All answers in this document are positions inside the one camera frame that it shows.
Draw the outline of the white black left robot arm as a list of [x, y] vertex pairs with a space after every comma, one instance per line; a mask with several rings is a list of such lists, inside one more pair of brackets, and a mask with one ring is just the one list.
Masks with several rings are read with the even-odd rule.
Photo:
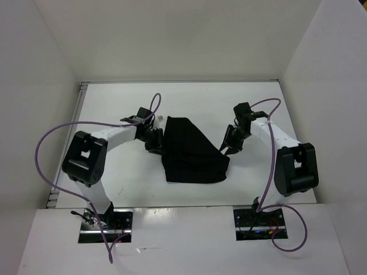
[[93, 221], [101, 229], [111, 227], [115, 220], [114, 206], [106, 195], [101, 178], [107, 153], [134, 140], [144, 142], [146, 151], [160, 155], [162, 152], [162, 116], [144, 120], [138, 116], [121, 119], [117, 127], [101, 131], [75, 133], [62, 164], [62, 171], [74, 181], [87, 198]]

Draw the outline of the black skirt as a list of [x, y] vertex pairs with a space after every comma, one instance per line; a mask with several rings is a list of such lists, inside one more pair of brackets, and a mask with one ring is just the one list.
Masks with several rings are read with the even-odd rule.
[[167, 118], [162, 164], [169, 183], [214, 184], [227, 178], [230, 158], [186, 117]]

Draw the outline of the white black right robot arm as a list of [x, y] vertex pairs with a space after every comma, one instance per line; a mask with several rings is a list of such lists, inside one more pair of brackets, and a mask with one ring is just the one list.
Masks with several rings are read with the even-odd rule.
[[220, 151], [234, 155], [244, 141], [256, 137], [271, 152], [270, 175], [263, 194], [253, 201], [251, 218], [257, 225], [271, 219], [271, 211], [286, 204], [286, 198], [306, 193], [319, 183], [315, 147], [290, 137], [264, 111], [235, 107], [235, 122], [228, 125]]

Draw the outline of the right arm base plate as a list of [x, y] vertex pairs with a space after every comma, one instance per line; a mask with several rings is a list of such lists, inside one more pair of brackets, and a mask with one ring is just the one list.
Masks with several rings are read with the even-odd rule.
[[234, 208], [236, 241], [287, 239], [286, 223], [283, 212], [277, 209], [271, 212], [257, 213], [249, 207]]

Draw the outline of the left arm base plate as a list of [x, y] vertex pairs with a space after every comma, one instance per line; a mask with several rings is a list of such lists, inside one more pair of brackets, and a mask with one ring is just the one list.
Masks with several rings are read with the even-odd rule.
[[[81, 216], [78, 243], [103, 243], [96, 218], [88, 209]], [[115, 209], [114, 221], [110, 224], [101, 222], [108, 243], [130, 243], [132, 238], [133, 209]]]

